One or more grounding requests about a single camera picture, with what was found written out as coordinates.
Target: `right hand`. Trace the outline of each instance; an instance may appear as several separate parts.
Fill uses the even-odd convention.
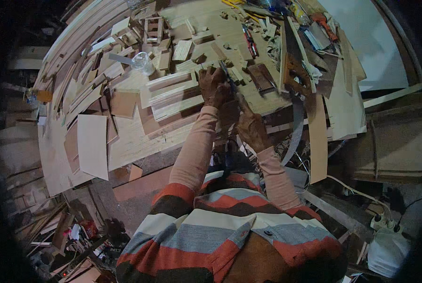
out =
[[[236,128],[241,140],[253,148],[256,153],[271,147],[261,115],[254,114],[245,101],[240,103],[240,106],[242,111]]]

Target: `left hand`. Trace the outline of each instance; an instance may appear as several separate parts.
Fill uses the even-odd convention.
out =
[[[198,75],[201,95],[205,101],[204,106],[219,109],[225,97],[231,93],[231,86],[226,82],[225,72],[221,68],[215,69],[213,66],[208,66],[206,70],[200,70]]]

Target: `pink sleeve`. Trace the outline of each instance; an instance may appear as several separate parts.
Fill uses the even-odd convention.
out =
[[[201,188],[211,159],[219,110],[203,106],[170,173],[170,183],[183,184],[193,191]]]
[[[266,182],[267,198],[283,210],[301,205],[291,179],[274,152],[274,147],[259,152],[257,156]]]

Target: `striped shirt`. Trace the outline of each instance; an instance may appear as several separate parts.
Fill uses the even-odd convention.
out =
[[[210,175],[214,179],[205,179],[204,192],[217,180]],[[284,212],[239,174],[219,186],[223,189],[195,196],[185,185],[171,183],[156,195],[118,260],[118,282],[222,282],[250,233],[268,241],[290,268],[323,252],[341,259],[339,242],[310,208]],[[300,219],[298,212],[314,218]],[[343,276],[345,266],[339,270]]]

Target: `white cable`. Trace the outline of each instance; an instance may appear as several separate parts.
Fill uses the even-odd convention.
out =
[[[370,200],[375,201],[376,203],[379,203],[380,205],[386,207],[387,210],[390,212],[390,207],[387,204],[385,204],[385,203],[383,203],[381,201],[378,201],[377,199],[375,199],[372,196],[366,195],[366,194],[364,194],[364,193],[362,193],[362,192],[360,192],[358,190],[355,190],[355,189],[351,188],[350,186],[346,185],[345,183],[343,183],[342,181],[340,181],[339,179],[337,179],[337,178],[335,178],[335,177],[333,177],[331,175],[327,175],[327,177],[329,177],[331,179],[334,179],[335,181],[337,181],[338,183],[340,183],[342,186],[344,186],[348,190],[352,191],[353,193],[359,194],[361,196],[365,196],[365,197],[369,198]]]

